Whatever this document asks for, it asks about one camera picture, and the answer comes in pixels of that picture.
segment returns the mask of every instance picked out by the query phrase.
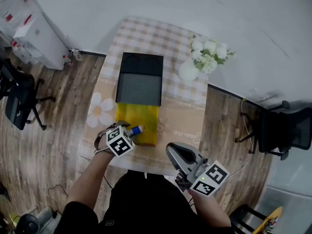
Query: office chair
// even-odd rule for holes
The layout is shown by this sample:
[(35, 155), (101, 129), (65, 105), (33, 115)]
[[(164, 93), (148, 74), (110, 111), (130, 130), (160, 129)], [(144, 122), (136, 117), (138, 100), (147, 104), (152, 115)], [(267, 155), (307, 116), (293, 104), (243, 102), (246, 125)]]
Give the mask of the office chair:
[(0, 67), (1, 73), (11, 82), (9, 93), (6, 93), (8, 99), (6, 102), (5, 114), (8, 119), (18, 129), (23, 130), (25, 124), (31, 123), (31, 121), (28, 120), (28, 116), (30, 112), (33, 111), (39, 126), (42, 130), (45, 130), (46, 125), (41, 123), (36, 110), (36, 104), (46, 100), (55, 102), (56, 99), (52, 96), (40, 99), (36, 98), (39, 85), (43, 84), (44, 80), (39, 79), (35, 85), (34, 77), (16, 70), (11, 64), (10, 59), (3, 60), (0, 58)]
[(257, 141), (259, 151), (279, 156), (281, 160), (288, 157), (291, 147), (307, 150), (311, 146), (312, 138), (312, 108), (305, 108), (292, 114), (276, 113), (273, 110), (285, 108), (290, 109), (287, 101), (269, 110), (258, 112), (258, 119), (252, 120), (247, 114), (240, 115), (246, 117), (253, 128), (253, 132), (243, 139), (236, 139), (236, 143), (241, 143), (254, 136), (253, 152)]

